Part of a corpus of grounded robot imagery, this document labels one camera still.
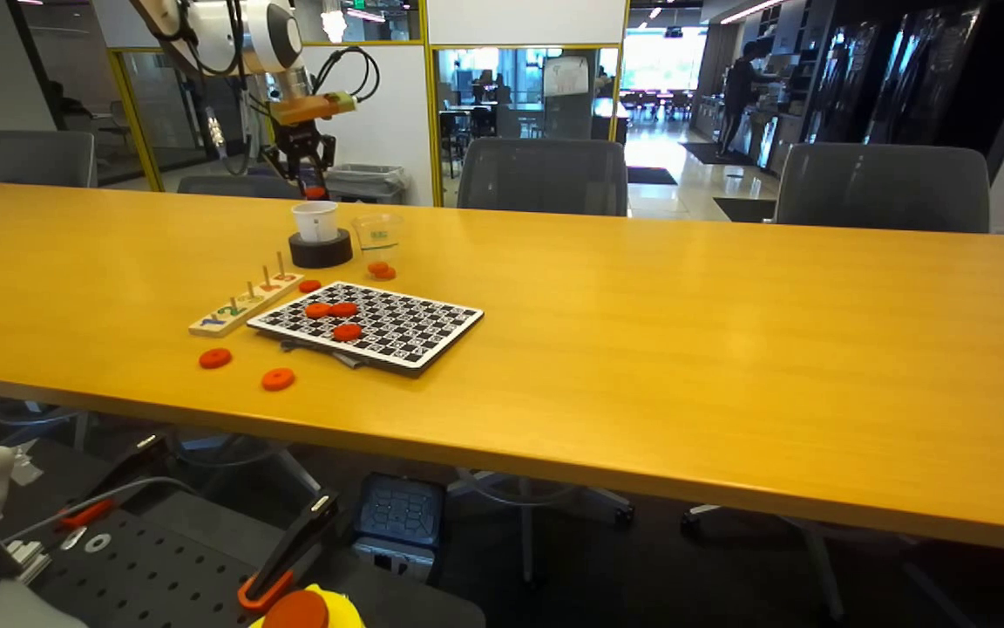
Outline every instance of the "chair backrest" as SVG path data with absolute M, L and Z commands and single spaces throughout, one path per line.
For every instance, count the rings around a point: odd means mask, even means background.
M 963 148 L 798 142 L 779 171 L 775 219 L 989 231 L 989 171 Z
M 180 195 L 254 195 L 254 200 L 301 200 L 301 191 L 274 174 L 184 174 Z
M 603 141 L 474 141 L 458 205 L 624 217 L 624 149 Z
M 93 188 L 93 135 L 0 128 L 0 182 Z

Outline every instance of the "table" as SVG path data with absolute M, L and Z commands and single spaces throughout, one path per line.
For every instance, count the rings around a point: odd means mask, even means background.
M 391 291 L 484 306 L 422 377 L 184 333 L 290 203 L 0 184 L 0 394 L 1004 548 L 1004 237 L 391 212 Z

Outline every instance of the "wooden table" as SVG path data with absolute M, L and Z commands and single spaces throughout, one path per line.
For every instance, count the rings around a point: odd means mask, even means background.
M 404 377 L 187 336 L 290 210 L 0 184 L 0 394 L 1004 548 L 1004 237 L 395 210 L 391 291 L 484 306 Z

